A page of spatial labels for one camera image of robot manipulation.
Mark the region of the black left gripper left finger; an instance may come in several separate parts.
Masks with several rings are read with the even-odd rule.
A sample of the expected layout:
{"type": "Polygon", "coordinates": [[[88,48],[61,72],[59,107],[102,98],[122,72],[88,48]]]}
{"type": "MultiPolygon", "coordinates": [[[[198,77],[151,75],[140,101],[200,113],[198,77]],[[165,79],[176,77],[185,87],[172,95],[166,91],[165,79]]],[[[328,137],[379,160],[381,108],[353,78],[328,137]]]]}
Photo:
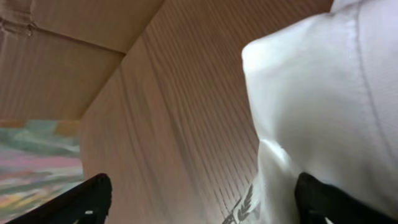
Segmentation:
{"type": "Polygon", "coordinates": [[[101,173],[6,224],[104,224],[112,190],[101,173]]]}

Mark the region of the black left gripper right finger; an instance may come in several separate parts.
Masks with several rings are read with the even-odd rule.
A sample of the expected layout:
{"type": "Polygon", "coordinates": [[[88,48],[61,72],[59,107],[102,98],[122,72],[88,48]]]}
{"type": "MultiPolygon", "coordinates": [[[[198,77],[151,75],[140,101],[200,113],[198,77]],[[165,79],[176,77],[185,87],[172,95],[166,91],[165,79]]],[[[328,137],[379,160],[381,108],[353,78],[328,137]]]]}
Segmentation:
{"type": "Polygon", "coordinates": [[[342,190],[302,172],[295,186],[301,224],[397,224],[342,190]]]}

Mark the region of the white t-shirt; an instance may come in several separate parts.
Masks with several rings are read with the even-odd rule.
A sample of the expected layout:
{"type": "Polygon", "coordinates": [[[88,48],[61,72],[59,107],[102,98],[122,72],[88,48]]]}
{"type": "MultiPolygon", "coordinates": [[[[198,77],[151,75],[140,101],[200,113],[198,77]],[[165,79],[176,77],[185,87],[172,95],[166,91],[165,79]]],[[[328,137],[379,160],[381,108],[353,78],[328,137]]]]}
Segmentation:
{"type": "Polygon", "coordinates": [[[300,223],[302,172],[397,220],[397,1],[334,1],[242,60],[258,173],[225,222],[300,223]]]}

